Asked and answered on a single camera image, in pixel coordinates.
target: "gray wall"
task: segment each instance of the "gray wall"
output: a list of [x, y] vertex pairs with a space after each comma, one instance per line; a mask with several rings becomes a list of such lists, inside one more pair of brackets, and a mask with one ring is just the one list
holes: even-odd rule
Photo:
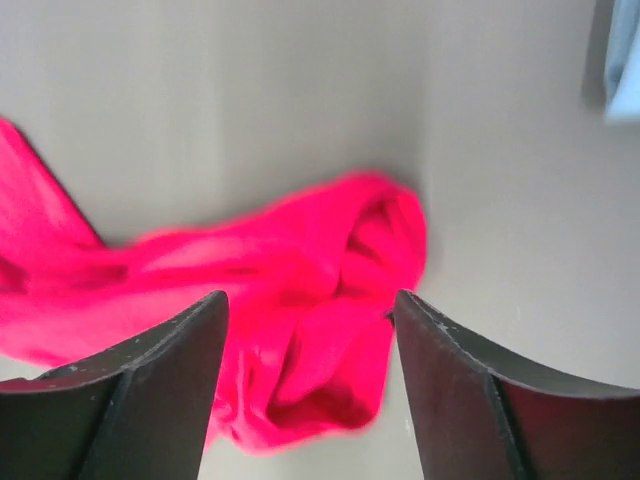
[[611, 3], [429, 2], [426, 296], [525, 355], [640, 386], [640, 127], [595, 108]]
[[[640, 386], [640, 129], [604, 126], [598, 106], [611, 0], [178, 3], [0, 16], [0, 112], [106, 238], [381, 166], [428, 203], [427, 300], [537, 360]], [[274, 459], [220, 444], [210, 471], [420, 478], [392, 370], [367, 436]]]

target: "white surface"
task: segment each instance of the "white surface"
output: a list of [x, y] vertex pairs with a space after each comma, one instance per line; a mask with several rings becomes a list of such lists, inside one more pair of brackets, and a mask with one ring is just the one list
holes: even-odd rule
[[[385, 167], [429, 203], [426, 300], [536, 360], [640, 386], [640, 127], [604, 126], [585, 96], [594, 5], [14, 2], [0, 111], [107, 238]], [[266, 459], [220, 444], [203, 476], [420, 478], [400, 403], [359, 439]]]

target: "pink fabric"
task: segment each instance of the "pink fabric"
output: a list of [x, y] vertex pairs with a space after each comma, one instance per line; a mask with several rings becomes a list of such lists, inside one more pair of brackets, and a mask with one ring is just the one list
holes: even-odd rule
[[230, 327], [208, 440], [261, 452], [359, 429], [380, 408], [398, 289], [426, 261], [418, 198], [357, 172], [211, 228], [105, 246], [0, 120], [0, 351], [55, 367], [212, 290]]

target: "crumpled pink towel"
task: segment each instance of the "crumpled pink towel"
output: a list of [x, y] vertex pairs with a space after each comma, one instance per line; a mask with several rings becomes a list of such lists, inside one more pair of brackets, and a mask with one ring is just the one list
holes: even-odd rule
[[212, 290], [228, 339], [208, 431], [264, 452], [369, 424], [398, 289], [426, 261], [416, 195], [356, 172], [210, 228], [104, 245], [0, 120], [0, 351], [56, 367], [157, 325]]

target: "light blue object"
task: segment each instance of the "light blue object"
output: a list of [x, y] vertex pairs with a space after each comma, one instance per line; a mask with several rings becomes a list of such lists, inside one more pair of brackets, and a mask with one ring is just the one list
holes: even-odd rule
[[605, 117], [640, 122], [640, 0], [616, 0], [605, 62]]

